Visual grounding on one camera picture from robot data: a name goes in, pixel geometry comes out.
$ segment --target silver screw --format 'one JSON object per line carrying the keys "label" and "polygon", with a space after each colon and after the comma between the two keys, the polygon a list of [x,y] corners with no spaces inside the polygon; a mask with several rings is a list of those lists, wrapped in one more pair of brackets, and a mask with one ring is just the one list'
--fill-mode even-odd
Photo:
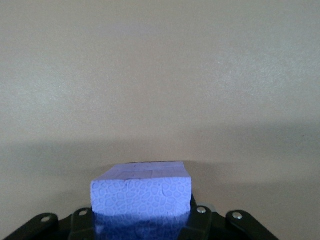
{"label": "silver screw", "polygon": [[243,218],[242,215],[241,215],[241,213],[240,213],[240,212],[237,212],[237,211],[235,211],[234,213],[232,213],[232,217],[234,217],[235,219],[238,219],[238,220],[240,220],[240,219]]}
{"label": "silver screw", "polygon": [[196,211],[200,214],[205,214],[207,210],[203,206],[200,206],[196,209]]}

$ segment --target beige surface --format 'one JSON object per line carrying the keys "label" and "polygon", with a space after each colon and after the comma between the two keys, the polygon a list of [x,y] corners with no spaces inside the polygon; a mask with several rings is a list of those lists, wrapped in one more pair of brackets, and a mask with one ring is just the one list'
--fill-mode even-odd
{"label": "beige surface", "polygon": [[199,202],[320,238],[320,2],[1,1],[0,239],[113,164],[185,161]]}

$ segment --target textured block surface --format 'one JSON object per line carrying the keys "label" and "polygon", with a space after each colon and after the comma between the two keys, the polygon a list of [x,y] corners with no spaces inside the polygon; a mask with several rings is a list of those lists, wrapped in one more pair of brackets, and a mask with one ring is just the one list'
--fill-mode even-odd
{"label": "textured block surface", "polygon": [[98,239],[176,239],[188,220],[191,177],[183,162],[120,164],[91,183]]}

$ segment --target block front face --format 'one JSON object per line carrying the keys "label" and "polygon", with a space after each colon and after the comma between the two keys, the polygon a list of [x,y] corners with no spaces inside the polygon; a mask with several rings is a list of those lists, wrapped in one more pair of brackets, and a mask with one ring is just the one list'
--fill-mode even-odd
{"label": "block front face", "polygon": [[141,220],[177,217],[190,211],[191,177],[182,162],[130,163],[92,181],[92,210]]}

